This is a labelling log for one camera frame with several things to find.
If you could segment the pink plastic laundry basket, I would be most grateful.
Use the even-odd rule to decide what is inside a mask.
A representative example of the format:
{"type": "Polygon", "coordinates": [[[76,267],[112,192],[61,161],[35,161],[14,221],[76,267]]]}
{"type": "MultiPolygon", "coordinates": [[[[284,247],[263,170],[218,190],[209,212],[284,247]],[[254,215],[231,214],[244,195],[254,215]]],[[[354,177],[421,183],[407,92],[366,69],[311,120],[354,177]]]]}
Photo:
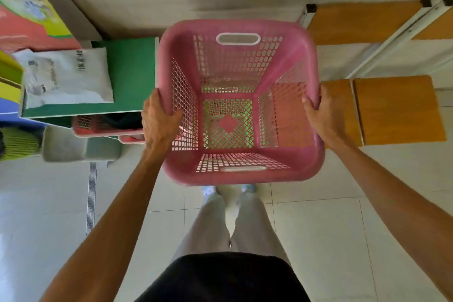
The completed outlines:
{"type": "Polygon", "coordinates": [[[163,34],[156,87],[182,122],[163,170],[180,185],[304,181],[325,159],[316,46],[296,22],[197,19],[163,34]]]}

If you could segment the blue box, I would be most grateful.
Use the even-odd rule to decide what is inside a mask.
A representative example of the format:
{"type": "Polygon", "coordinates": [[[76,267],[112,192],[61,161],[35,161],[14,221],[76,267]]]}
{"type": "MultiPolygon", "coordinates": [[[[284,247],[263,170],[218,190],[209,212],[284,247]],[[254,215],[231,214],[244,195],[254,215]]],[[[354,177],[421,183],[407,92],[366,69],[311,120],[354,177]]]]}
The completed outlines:
{"type": "Polygon", "coordinates": [[[0,98],[0,126],[17,127],[27,131],[43,130],[47,125],[19,116],[19,104],[8,99],[0,98]]]}

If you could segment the colourful printed cardboard box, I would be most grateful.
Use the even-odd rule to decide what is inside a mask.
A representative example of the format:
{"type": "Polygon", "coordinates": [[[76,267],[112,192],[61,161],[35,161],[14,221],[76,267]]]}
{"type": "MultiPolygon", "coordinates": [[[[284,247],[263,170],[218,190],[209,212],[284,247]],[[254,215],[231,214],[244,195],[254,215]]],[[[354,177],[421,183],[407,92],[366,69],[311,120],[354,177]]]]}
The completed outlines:
{"type": "Polygon", "coordinates": [[[0,50],[75,50],[81,46],[48,0],[0,0],[0,50]]]}

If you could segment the person's left forearm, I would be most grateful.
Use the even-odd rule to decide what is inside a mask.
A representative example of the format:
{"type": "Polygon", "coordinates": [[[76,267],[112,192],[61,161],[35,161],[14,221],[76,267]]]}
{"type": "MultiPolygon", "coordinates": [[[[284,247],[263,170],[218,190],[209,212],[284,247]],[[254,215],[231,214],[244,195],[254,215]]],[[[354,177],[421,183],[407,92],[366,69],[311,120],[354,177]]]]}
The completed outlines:
{"type": "Polygon", "coordinates": [[[39,302],[114,302],[168,149],[156,141],[144,149],[124,186],[39,302]]]}

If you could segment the green board shelf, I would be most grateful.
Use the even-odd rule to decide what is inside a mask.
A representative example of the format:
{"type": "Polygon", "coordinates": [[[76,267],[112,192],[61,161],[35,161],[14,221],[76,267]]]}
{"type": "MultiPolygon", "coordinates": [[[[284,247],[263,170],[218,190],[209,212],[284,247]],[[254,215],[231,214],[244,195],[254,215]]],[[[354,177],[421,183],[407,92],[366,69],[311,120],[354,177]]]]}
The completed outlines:
{"type": "Polygon", "coordinates": [[[93,48],[106,48],[108,72],[114,103],[44,105],[26,109],[23,95],[18,115],[21,118],[71,127],[71,117],[142,111],[144,100],[155,88],[159,37],[91,42],[93,48]]]}

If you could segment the person's left hand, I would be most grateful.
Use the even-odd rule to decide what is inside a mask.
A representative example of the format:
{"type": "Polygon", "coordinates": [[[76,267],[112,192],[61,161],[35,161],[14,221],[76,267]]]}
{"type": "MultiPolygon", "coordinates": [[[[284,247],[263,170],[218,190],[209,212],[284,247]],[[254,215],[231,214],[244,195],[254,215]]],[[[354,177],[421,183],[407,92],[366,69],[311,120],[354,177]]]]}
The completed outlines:
{"type": "Polygon", "coordinates": [[[179,128],[167,128],[164,126],[164,110],[160,102],[159,89],[155,88],[149,98],[144,101],[142,116],[142,125],[146,147],[166,154],[173,140],[180,133],[179,128]]]}

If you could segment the person's right hand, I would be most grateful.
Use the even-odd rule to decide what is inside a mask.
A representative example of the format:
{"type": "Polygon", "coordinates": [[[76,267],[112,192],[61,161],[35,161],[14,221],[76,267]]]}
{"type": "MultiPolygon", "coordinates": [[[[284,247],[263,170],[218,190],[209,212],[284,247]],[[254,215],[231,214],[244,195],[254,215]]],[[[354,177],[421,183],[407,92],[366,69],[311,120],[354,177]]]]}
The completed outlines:
{"type": "Polygon", "coordinates": [[[306,113],[306,116],[315,133],[330,149],[336,151],[354,144],[346,134],[341,110],[324,85],[320,86],[320,104],[317,110],[318,113],[306,113]]]}

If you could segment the person's black shirt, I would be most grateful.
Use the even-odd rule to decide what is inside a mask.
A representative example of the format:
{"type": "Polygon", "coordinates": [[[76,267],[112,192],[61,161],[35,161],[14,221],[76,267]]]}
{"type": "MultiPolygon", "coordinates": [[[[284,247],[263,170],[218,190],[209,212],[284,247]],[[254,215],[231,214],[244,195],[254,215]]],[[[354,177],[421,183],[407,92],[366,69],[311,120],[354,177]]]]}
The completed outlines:
{"type": "Polygon", "coordinates": [[[135,302],[311,302],[275,256],[220,252],[174,260],[135,302]]]}

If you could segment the yellow cardboard box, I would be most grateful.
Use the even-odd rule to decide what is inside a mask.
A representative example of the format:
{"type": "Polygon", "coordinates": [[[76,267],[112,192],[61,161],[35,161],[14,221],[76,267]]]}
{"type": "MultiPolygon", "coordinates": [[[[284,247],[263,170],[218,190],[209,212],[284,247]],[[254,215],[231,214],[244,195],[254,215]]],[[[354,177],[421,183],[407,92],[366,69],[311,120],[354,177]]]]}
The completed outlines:
{"type": "Polygon", "coordinates": [[[0,98],[20,104],[23,69],[8,53],[0,50],[0,98]]]}

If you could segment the red plastic basket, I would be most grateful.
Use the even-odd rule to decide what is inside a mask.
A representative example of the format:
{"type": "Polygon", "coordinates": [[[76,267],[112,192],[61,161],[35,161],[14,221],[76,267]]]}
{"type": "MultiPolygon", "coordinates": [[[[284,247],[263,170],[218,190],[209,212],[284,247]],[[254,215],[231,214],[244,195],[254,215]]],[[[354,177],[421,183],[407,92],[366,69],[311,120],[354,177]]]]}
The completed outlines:
{"type": "Polygon", "coordinates": [[[107,137],[118,140],[124,145],[145,144],[143,130],[119,129],[105,121],[105,115],[91,114],[73,116],[71,122],[73,134],[78,138],[107,137]]]}

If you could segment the orange wooden shelf board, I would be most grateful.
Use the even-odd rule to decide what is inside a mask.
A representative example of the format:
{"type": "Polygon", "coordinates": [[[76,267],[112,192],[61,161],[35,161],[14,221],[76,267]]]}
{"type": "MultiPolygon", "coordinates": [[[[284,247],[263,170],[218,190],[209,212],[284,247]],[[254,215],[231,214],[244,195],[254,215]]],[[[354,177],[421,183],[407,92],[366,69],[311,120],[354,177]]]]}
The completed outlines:
{"type": "Polygon", "coordinates": [[[413,40],[453,40],[453,0],[306,4],[298,23],[318,46],[382,43],[439,4],[442,14],[413,40]]]}
{"type": "Polygon", "coordinates": [[[446,141],[428,75],[336,80],[322,83],[344,116],[357,146],[446,141]]]}

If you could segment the person's right forearm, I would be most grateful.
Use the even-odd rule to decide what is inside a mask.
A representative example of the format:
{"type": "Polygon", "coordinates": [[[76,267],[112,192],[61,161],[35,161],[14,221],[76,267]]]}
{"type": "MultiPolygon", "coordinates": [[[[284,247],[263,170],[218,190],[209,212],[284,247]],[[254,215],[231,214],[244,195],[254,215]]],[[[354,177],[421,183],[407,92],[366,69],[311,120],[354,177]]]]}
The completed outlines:
{"type": "Polygon", "coordinates": [[[445,299],[453,302],[453,216],[424,198],[348,138],[327,138],[371,206],[445,299]]]}

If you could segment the green ribbed plastic bin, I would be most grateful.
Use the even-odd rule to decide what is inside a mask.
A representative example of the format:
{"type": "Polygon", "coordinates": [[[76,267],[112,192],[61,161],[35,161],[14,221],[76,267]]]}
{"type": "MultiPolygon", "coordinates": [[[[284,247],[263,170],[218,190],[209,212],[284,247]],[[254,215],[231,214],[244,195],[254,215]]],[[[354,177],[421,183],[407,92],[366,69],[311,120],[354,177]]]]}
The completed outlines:
{"type": "Polygon", "coordinates": [[[38,153],[40,140],[15,127],[0,127],[0,162],[22,159],[38,153]]]}

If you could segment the white plastic mailer bag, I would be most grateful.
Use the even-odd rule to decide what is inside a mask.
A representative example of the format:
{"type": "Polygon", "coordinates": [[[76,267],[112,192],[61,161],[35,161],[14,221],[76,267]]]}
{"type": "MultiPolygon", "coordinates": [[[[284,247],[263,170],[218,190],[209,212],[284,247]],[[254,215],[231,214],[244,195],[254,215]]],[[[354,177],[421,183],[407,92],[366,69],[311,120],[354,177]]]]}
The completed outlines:
{"type": "Polygon", "coordinates": [[[114,102],[106,48],[13,54],[23,69],[25,108],[114,102]]]}

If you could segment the white metal shelf frame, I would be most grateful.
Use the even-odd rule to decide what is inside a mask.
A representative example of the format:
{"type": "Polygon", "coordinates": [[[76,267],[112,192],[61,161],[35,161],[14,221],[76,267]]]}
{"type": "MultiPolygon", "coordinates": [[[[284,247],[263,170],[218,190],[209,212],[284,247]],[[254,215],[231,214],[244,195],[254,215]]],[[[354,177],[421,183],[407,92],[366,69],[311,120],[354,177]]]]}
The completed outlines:
{"type": "Polygon", "coordinates": [[[365,77],[412,40],[453,40],[453,0],[308,3],[297,23],[318,46],[361,45],[326,78],[365,77]]]}

